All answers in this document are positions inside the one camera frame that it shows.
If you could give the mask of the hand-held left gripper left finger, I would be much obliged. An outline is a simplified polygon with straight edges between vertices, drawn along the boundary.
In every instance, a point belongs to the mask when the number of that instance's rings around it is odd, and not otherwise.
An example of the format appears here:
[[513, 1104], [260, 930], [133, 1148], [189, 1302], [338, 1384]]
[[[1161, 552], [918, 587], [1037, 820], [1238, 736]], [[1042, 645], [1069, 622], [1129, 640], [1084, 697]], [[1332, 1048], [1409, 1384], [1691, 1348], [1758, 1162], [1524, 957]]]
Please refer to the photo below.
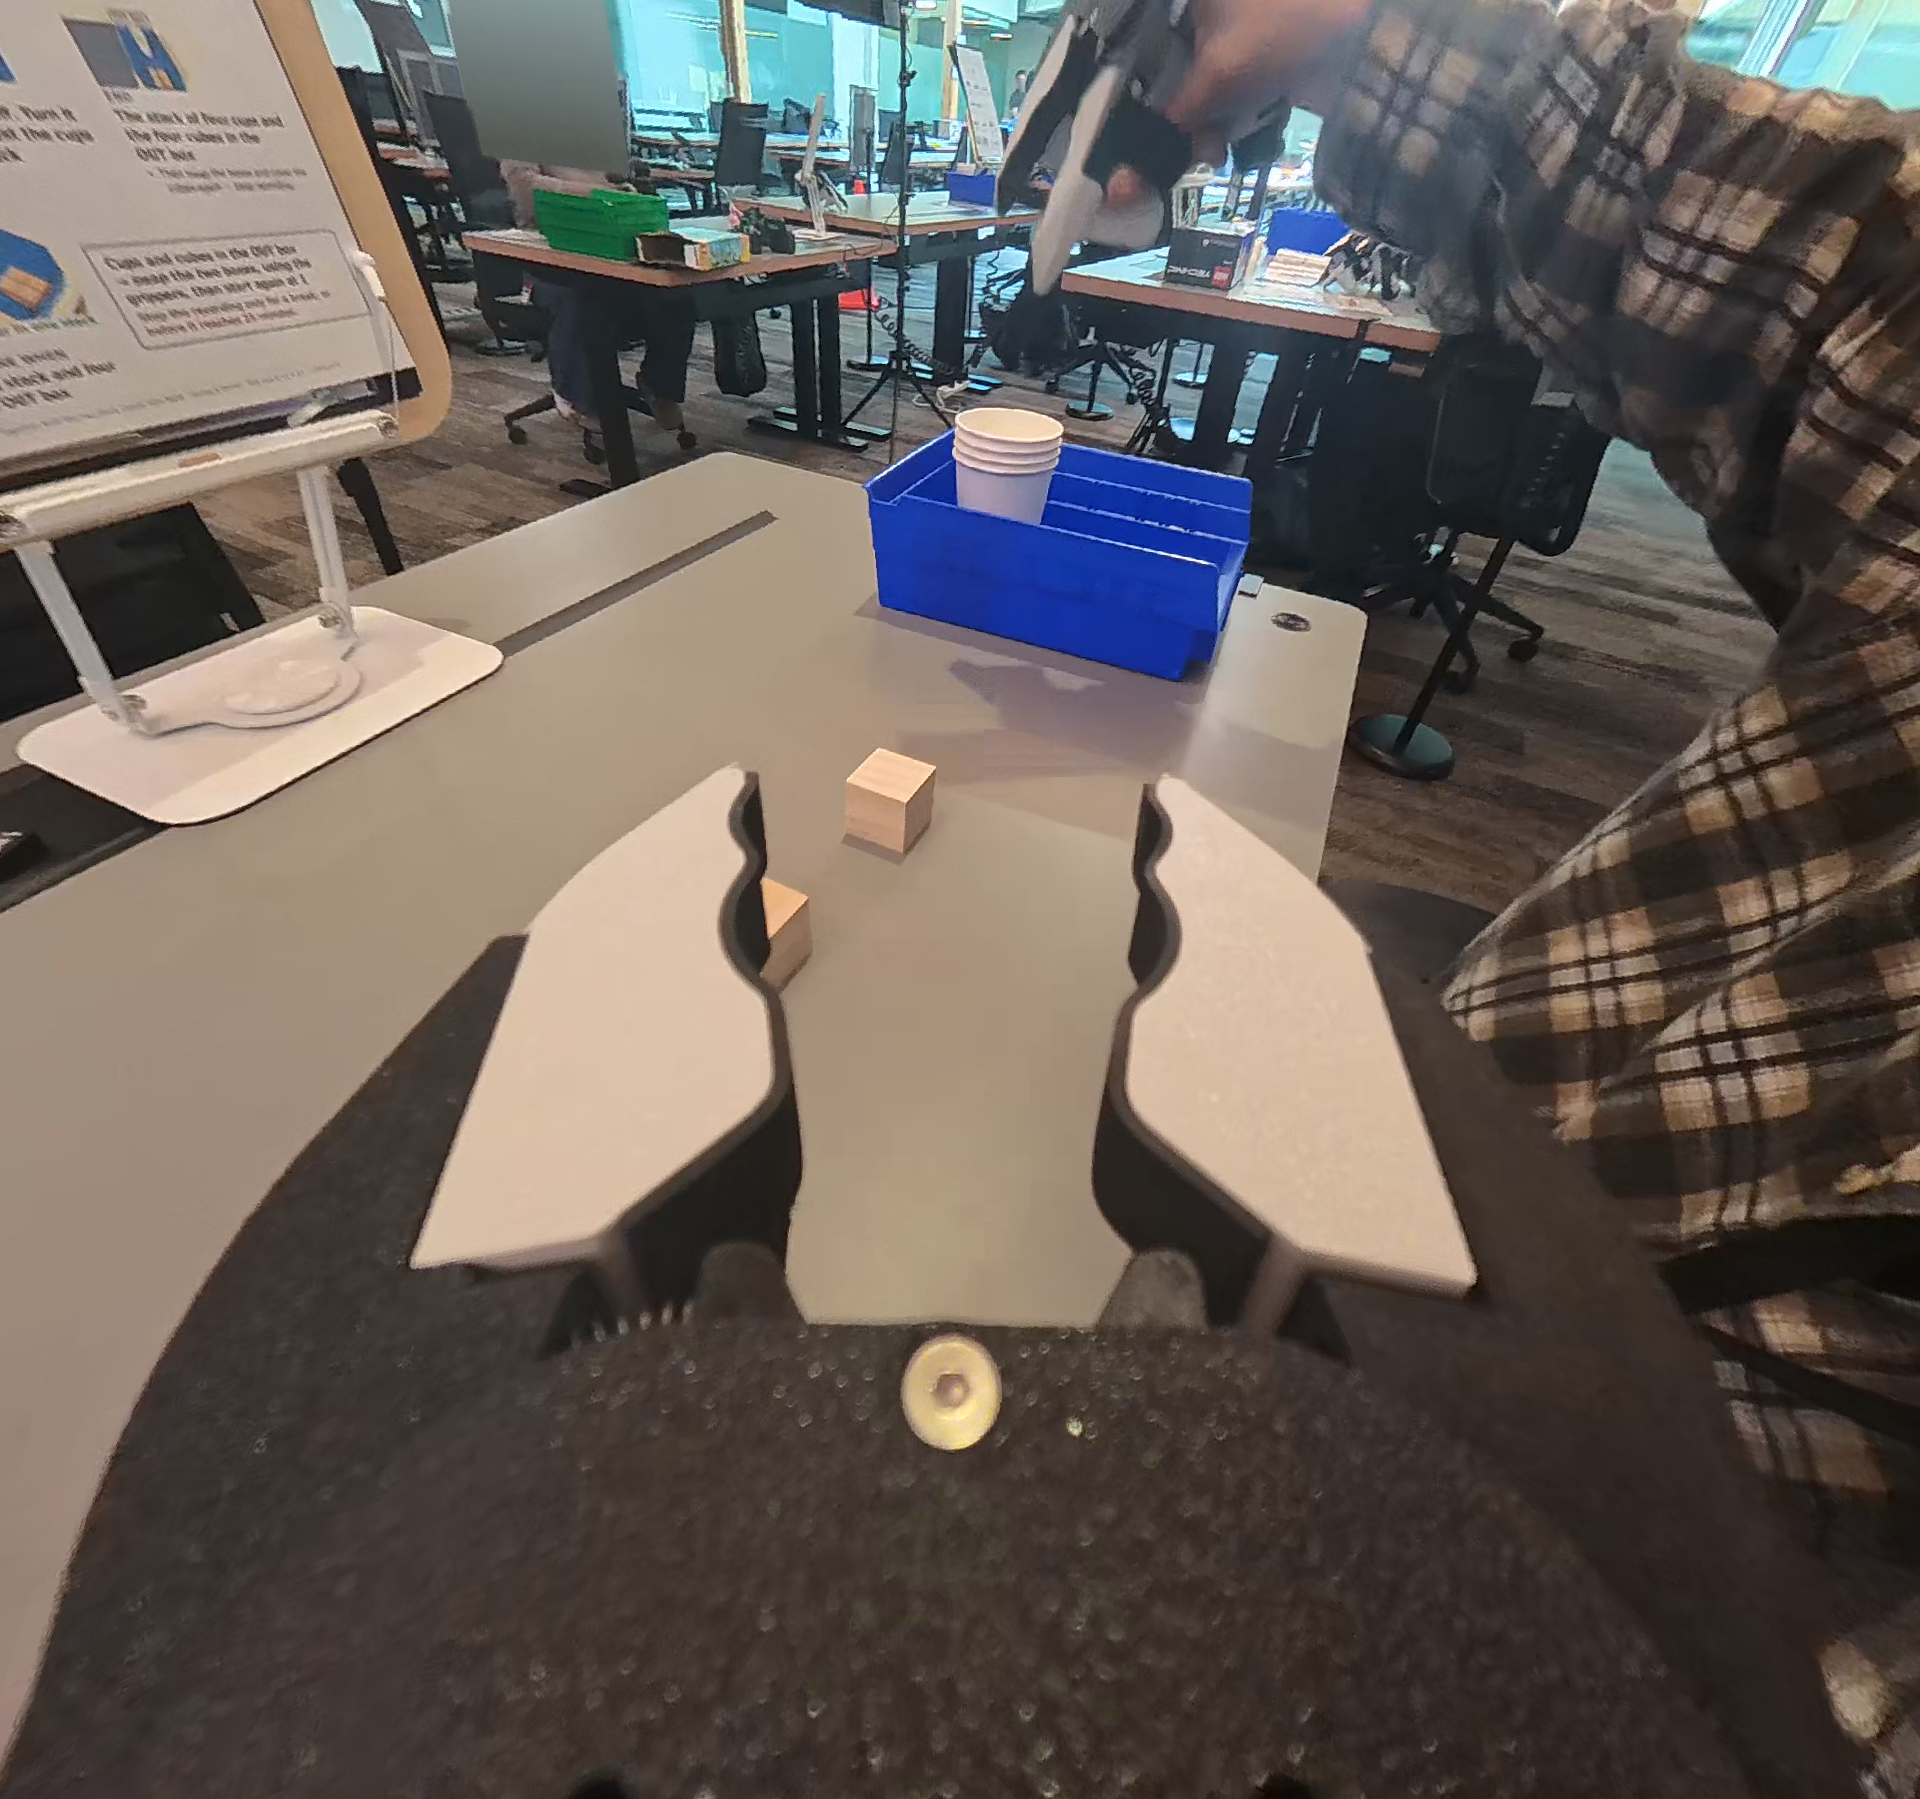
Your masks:
[[417, 1274], [693, 1277], [717, 1243], [785, 1256], [803, 1128], [762, 880], [762, 786], [722, 765], [543, 901]]

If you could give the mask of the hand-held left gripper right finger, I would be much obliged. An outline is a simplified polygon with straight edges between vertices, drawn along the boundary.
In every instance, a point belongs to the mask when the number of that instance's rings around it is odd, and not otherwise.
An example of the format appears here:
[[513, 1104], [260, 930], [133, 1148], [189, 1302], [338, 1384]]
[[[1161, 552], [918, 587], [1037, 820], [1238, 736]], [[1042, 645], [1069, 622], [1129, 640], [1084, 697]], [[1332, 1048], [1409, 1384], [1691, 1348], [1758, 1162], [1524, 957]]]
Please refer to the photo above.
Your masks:
[[1204, 1302], [1356, 1283], [1463, 1302], [1478, 1262], [1356, 919], [1183, 780], [1142, 786], [1136, 979], [1094, 1201]]

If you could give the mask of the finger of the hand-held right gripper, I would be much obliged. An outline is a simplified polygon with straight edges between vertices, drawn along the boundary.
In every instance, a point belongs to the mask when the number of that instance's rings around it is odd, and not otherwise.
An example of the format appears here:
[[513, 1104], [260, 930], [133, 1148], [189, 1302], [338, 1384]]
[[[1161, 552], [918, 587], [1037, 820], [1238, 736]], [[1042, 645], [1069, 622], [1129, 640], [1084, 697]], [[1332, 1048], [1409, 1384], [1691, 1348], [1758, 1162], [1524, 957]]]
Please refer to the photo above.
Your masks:
[[996, 215], [1042, 208], [1069, 186], [1084, 215], [1109, 215], [1118, 182], [1119, 40], [1063, 19], [1029, 78], [1017, 131], [996, 167]]
[[1103, 248], [1103, 182], [1087, 171], [1060, 171], [1047, 191], [1047, 208], [1029, 222], [1029, 294], [1048, 297], [1077, 248]]

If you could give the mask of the blue plastic bin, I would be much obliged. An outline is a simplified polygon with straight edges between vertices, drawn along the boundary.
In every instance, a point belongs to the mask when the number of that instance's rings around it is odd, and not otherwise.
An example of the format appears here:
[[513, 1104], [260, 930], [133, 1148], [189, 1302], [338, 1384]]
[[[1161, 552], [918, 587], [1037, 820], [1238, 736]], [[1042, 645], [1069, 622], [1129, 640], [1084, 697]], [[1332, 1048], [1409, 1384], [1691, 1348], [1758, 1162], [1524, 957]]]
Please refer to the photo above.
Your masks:
[[1248, 482], [1063, 441], [1037, 524], [958, 501], [952, 437], [866, 480], [886, 610], [1128, 674], [1207, 670], [1248, 552]]

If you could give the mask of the person's right hand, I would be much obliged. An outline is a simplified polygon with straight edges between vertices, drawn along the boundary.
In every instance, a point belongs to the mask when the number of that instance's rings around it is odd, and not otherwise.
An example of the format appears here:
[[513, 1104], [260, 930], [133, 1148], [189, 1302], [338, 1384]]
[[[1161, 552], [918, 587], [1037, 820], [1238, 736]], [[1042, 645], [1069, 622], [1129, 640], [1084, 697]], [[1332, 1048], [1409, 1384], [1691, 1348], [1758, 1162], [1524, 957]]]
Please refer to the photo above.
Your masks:
[[1188, 78], [1162, 118], [1188, 131], [1194, 162], [1219, 167], [1280, 104], [1325, 118], [1369, 8], [1374, 0], [1188, 0]]

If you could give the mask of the wooden background desk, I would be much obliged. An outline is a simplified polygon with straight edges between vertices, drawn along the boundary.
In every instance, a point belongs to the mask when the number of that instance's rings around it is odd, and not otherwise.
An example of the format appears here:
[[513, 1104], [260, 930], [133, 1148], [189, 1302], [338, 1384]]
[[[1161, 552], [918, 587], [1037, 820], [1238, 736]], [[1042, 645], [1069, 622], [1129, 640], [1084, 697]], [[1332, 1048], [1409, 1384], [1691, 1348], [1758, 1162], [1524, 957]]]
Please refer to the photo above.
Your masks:
[[1075, 266], [1060, 290], [1103, 331], [1119, 324], [1119, 347], [1207, 353], [1188, 437], [1169, 441], [1169, 457], [1197, 470], [1229, 470], [1237, 401], [1255, 356], [1273, 361], [1246, 441], [1248, 464], [1264, 470], [1288, 441], [1293, 401], [1321, 353], [1385, 353], [1398, 361], [1441, 353], [1441, 329], [1409, 297], [1339, 294], [1298, 273], [1248, 273], [1237, 290], [1172, 283], [1162, 253]]
[[763, 220], [785, 220], [794, 232], [842, 232], [860, 244], [897, 244], [891, 257], [869, 253], [875, 266], [930, 269], [930, 353], [927, 379], [958, 384], [968, 394], [987, 394], [991, 379], [976, 369], [976, 282], [977, 263], [1005, 248], [1024, 248], [1029, 222], [1042, 220], [1037, 202], [991, 208], [991, 202], [958, 202], [952, 194], [854, 194], [825, 197], [812, 208], [794, 194], [762, 194], [757, 208]]
[[616, 366], [616, 297], [652, 294], [684, 302], [699, 324], [717, 316], [757, 316], [763, 308], [794, 308], [794, 409], [763, 413], [751, 429], [794, 437], [825, 453], [869, 453], [882, 431], [852, 429], [842, 409], [842, 290], [852, 290], [854, 269], [875, 266], [891, 253], [886, 235], [825, 235], [803, 244], [796, 253], [757, 253], [722, 269], [684, 269], [684, 266], [643, 266], [643, 263], [602, 263], [583, 253], [557, 253], [543, 232], [497, 226], [467, 232], [472, 257], [497, 257], [553, 283], [578, 294], [583, 312], [583, 353], [588, 353], [588, 409], [598, 423], [598, 453], [607, 470], [607, 490], [635, 482], [635, 444], [630, 444], [630, 394]]

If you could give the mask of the black stanchion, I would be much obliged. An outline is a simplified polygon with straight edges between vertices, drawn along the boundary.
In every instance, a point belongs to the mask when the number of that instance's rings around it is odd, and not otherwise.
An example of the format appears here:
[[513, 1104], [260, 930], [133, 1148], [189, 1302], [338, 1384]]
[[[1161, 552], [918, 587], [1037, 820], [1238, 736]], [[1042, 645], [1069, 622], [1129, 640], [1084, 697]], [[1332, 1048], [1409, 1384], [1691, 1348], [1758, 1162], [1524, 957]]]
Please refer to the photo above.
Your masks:
[[1441, 691], [1469, 691], [1478, 678], [1478, 587], [1458, 584], [1452, 569], [1441, 569], [1429, 576], [1420, 596], [1441, 619], [1445, 640], [1403, 712], [1365, 712], [1351, 723], [1345, 754], [1407, 784], [1441, 784], [1452, 773], [1452, 743], [1445, 731], [1429, 728], [1429, 706]]

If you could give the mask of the white tablet stand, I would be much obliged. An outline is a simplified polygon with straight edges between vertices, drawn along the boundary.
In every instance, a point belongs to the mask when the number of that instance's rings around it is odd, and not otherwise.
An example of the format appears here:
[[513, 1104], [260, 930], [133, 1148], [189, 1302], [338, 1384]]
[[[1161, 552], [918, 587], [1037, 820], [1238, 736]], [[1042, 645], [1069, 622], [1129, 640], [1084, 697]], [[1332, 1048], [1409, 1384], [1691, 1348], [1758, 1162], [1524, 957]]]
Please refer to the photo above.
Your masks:
[[[491, 678], [492, 645], [352, 596], [330, 470], [395, 444], [398, 387], [417, 387], [417, 379], [395, 369], [347, 399], [145, 431], [95, 461], [6, 470], [12, 474], [6, 557], [19, 558], [84, 697], [63, 723], [29, 731], [19, 759], [144, 820], [204, 824]], [[299, 490], [313, 606], [157, 684], [121, 684], [55, 546], [275, 474]]]

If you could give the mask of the stack of green bins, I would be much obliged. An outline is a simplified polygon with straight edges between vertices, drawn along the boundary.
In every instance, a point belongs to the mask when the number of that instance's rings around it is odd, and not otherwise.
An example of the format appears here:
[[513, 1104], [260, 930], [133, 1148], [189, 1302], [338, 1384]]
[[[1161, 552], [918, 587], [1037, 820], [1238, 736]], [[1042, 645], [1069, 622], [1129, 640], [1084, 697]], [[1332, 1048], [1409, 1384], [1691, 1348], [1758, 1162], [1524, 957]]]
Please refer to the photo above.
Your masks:
[[635, 266], [643, 244], [668, 232], [668, 208], [661, 194], [643, 191], [534, 191], [534, 226], [553, 253]]

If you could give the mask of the black office chair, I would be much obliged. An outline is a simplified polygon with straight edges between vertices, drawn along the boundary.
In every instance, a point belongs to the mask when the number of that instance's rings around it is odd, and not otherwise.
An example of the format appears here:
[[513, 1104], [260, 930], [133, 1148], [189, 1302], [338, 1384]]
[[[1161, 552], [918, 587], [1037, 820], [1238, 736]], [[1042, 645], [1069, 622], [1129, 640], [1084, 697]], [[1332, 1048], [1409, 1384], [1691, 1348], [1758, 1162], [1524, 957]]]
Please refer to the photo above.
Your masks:
[[1587, 524], [1608, 437], [1521, 347], [1445, 341], [1420, 374], [1409, 490], [1369, 524], [1365, 606], [1445, 627], [1434, 689], [1478, 684], [1475, 627], [1504, 627], [1504, 658], [1540, 655], [1543, 627], [1495, 593], [1513, 557], [1565, 558]]

